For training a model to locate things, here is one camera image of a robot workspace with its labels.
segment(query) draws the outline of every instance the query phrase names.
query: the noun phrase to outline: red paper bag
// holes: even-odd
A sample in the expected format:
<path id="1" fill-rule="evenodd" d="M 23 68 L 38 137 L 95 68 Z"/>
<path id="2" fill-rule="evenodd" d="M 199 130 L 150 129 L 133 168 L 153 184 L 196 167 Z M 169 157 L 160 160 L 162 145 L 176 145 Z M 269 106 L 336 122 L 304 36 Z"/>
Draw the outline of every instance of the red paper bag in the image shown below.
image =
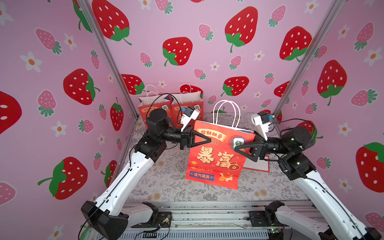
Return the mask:
<path id="1" fill-rule="evenodd" d="M 199 114 L 199 116 L 197 117 L 196 120 L 202 121 L 204 119 L 204 117 L 203 117 L 204 102 L 200 98 L 200 94 L 201 94 L 200 91 L 194 92 L 194 93 L 184 92 L 182 94 L 174 94 L 174 96 L 178 100 L 181 108 L 183 108 L 183 107 L 187 108 L 188 106 L 191 106 L 191 107 L 199 110 L 201 113 Z M 179 104 L 177 103 L 176 99 L 173 99 L 173 102 L 171 105 L 172 114 L 174 116 L 174 119 L 172 122 L 173 122 L 173 124 L 175 124 L 175 127 L 183 127 L 182 124 L 177 123 L 177 122 L 181 121 L 181 116 L 184 114 L 184 112 L 181 111 L 179 114 L 179 118 L 177 118 L 177 114 L 179 113 L 180 107 L 179 107 Z M 195 120 L 192 119 L 189 122 L 189 125 L 191 125 L 193 127 L 194 124 L 195 124 Z"/>
<path id="2" fill-rule="evenodd" d="M 246 157 L 236 153 L 233 146 L 252 142 L 255 135 L 202 121 L 196 121 L 194 129 L 212 141 L 191 148 L 186 179 L 237 190 Z"/>
<path id="3" fill-rule="evenodd" d="M 140 115 L 142 117 L 142 119 L 144 120 L 144 124 L 145 126 L 148 128 L 147 124 L 145 123 L 145 120 L 146 120 L 146 114 L 149 110 L 149 113 L 148 113 L 148 116 L 151 114 L 151 112 L 157 108 L 162 108 L 164 110 L 167 111 L 167 115 L 168 117 L 173 120 L 173 112 L 171 111 L 171 102 L 170 100 L 167 100 L 165 99 L 168 95 L 163 95 L 161 96 L 158 100 L 155 101 L 155 103 L 152 105 L 151 109 L 149 109 L 149 107 L 151 106 L 152 102 L 158 97 L 157 95 L 155 96 L 149 96 L 148 97 L 148 94 L 147 93 L 147 97 L 140 97 L 140 101 L 142 101 L 140 103 L 140 105 L 137 107 L 139 109 L 139 112 L 140 112 Z"/>

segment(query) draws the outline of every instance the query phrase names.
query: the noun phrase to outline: floral patterned mat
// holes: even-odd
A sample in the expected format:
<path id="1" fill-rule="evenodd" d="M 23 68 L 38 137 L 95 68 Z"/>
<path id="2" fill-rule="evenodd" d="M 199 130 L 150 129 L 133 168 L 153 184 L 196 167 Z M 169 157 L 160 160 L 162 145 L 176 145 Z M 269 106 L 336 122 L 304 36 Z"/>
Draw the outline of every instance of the floral patterned mat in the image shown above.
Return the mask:
<path id="1" fill-rule="evenodd" d="M 239 127 L 253 129 L 251 115 L 242 113 Z M 218 123 L 231 126 L 233 113 L 220 113 Z M 204 119 L 212 122 L 212 114 L 205 113 Z M 144 134 L 146 128 L 140 118 L 131 147 Z M 268 137 L 277 137 L 276 131 Z M 174 144 L 167 142 L 167 147 Z M 276 162 L 270 163 L 270 172 L 243 169 L 238 181 L 238 190 L 186 180 L 189 149 L 180 150 L 179 146 L 165 150 L 157 162 L 143 175 L 127 202 L 167 202 L 167 201 L 255 201 L 255 200 L 304 200 L 305 193 L 285 174 Z"/>

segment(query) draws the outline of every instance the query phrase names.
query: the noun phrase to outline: pink wall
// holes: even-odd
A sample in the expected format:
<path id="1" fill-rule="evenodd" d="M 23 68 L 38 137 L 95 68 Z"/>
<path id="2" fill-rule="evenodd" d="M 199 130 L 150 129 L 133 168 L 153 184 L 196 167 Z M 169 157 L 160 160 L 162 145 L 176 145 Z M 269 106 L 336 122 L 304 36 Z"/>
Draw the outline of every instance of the pink wall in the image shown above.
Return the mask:
<path id="1" fill-rule="evenodd" d="M 309 35 L 315 34 L 331 0 L 319 3 L 316 0 L 279 3 L 274 1 L 258 3 L 248 0 L 115 0 L 111 1 L 114 6 L 106 0 L 89 0 L 89 2 L 92 2 L 96 19 L 121 74 L 134 75 L 139 78 L 137 83 L 143 81 L 145 86 L 153 84 L 163 93 L 177 93 L 180 85 L 184 83 L 198 87 L 204 92 L 205 112 L 213 110 L 213 105 L 207 104 L 208 98 L 213 95 L 217 96 L 217 101 L 222 99 L 235 101 L 246 112 L 258 112 L 264 109 L 273 111 L 278 104 L 280 97 L 274 94 L 275 89 L 290 80 L 298 65 L 296 59 L 287 61 L 282 58 L 289 56 L 290 48 L 299 47 L 301 50 L 309 45 L 311 39 Z M 269 25 L 272 15 L 273 19 L 278 21 L 274 27 Z M 129 27 L 129 35 L 125 32 L 112 36 L 115 25 L 121 30 Z M 296 26 L 304 29 L 295 28 L 288 34 L 288 41 L 284 41 L 287 33 Z M 230 42 L 239 45 L 239 47 L 233 46 L 232 53 L 230 52 L 232 44 L 227 41 L 226 33 L 229 33 Z M 236 42 L 231 37 L 232 33 L 241 33 L 240 40 L 245 46 L 241 46 L 241 42 Z M 179 41 L 187 45 L 179 46 L 176 44 Z M 175 49 L 176 57 L 170 56 L 171 60 L 167 61 L 163 55 L 163 47 L 166 48 L 166 56 L 167 51 L 173 53 Z M 174 59 L 179 66 L 172 65 Z M 267 80 L 270 85 L 265 83 L 265 76 L 268 73 L 273 73 Z M 228 84 L 227 79 L 243 76 L 249 79 L 249 84 L 245 88 L 237 89 L 237 94 L 234 89 L 232 91 L 234 96 L 224 93 L 223 84 Z M 134 90 L 130 92 L 131 94 L 136 93 L 132 86 L 128 86 L 128 89 Z M 137 96 L 131 95 L 131 99 L 134 106 L 139 105 Z M 261 105 L 268 99 L 271 103 L 267 108 L 262 108 Z"/>
<path id="2" fill-rule="evenodd" d="M 322 53 L 311 60 L 290 95 L 290 102 L 282 110 L 283 120 L 303 118 L 314 122 L 317 136 L 323 138 L 317 139 L 305 154 L 317 164 L 323 179 L 350 211 L 367 226 L 373 225 L 381 232 L 384 231 L 382 225 L 378 228 L 373 219 L 383 221 L 384 215 L 382 9 L 384 2 L 374 0 L 349 1 L 344 5 L 320 45 L 326 46 L 327 51 L 320 47 Z M 365 41 L 367 45 L 356 51 L 355 43 L 365 45 Z M 308 91 L 303 96 L 302 86 L 306 80 Z M 329 88 L 325 91 L 333 80 L 336 88 L 344 86 L 338 94 L 335 86 L 333 91 Z M 327 92 L 334 95 L 329 106 Z M 313 112 L 312 103 L 317 105 Z M 298 123 L 284 122 L 280 128 Z M 325 158 L 330 160 L 330 165 L 324 164 Z"/>
<path id="3" fill-rule="evenodd" d="M 80 208 L 105 190 L 100 171 L 105 172 L 110 161 L 120 157 L 116 141 L 120 138 L 125 144 L 133 118 L 116 82 L 109 81 L 110 70 L 94 36 L 83 24 L 78 29 L 72 1 L 5 0 L 0 10 L 1 239 L 77 239 L 85 221 Z M 51 33 L 38 30 L 45 45 L 36 35 L 37 28 Z M 52 51 L 52 36 L 61 46 L 60 55 Z M 98 55 L 94 64 L 91 50 Z M 64 80 L 76 69 L 84 70 Z M 101 90 L 96 90 L 94 101 L 86 99 L 92 92 L 86 91 L 92 89 L 85 87 L 90 83 L 83 79 L 87 73 Z M 76 89 L 66 92 L 70 84 Z M 42 92 L 47 98 L 43 103 L 38 100 Z M 83 104 L 72 99 L 75 96 Z M 110 118 L 116 97 L 124 113 L 118 131 Z M 99 104 L 105 106 L 105 120 Z M 41 111 L 51 115 L 45 117 Z M 93 128 L 86 121 L 81 132 L 79 122 L 86 119 Z M 101 163 L 95 170 L 98 152 Z M 55 178 L 38 185 L 52 176 Z"/>

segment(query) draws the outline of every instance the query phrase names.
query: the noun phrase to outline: white rope handle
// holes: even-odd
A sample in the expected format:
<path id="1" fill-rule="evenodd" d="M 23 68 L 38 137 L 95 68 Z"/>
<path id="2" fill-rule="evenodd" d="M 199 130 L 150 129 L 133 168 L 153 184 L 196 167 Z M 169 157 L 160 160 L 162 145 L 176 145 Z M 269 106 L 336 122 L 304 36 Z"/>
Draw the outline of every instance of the white rope handle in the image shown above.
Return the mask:
<path id="1" fill-rule="evenodd" d="M 188 93 L 188 94 L 191 96 L 191 98 L 192 98 L 192 103 L 193 103 L 193 97 L 192 97 L 192 94 L 189 93 L 189 92 L 184 91 L 184 92 L 182 92 L 181 95 L 180 95 L 180 101 L 181 101 L 181 104 L 183 104 L 183 100 L 181 99 L 181 96 L 183 95 L 183 93 Z"/>
<path id="2" fill-rule="evenodd" d="M 152 84 L 148 84 L 146 87 L 145 87 L 145 91 L 147 91 L 147 87 L 148 86 L 153 86 L 155 89 L 156 89 L 156 95 L 159 95 L 159 92 L 157 91 L 157 88 L 154 86 L 154 85 L 152 85 Z"/>
<path id="3" fill-rule="evenodd" d="M 148 103 L 148 105 L 149 105 L 148 94 L 150 94 L 150 93 L 155 93 L 155 92 L 151 91 L 151 92 L 147 93 L 147 103 Z"/>
<path id="4" fill-rule="evenodd" d="M 191 85 L 189 85 L 188 83 L 183 83 L 183 84 L 181 84 L 180 87 L 179 87 L 179 89 L 181 88 L 181 86 L 184 86 L 184 85 L 188 85 L 188 86 L 189 86 L 189 92 L 192 92 L 192 87 L 191 87 Z"/>

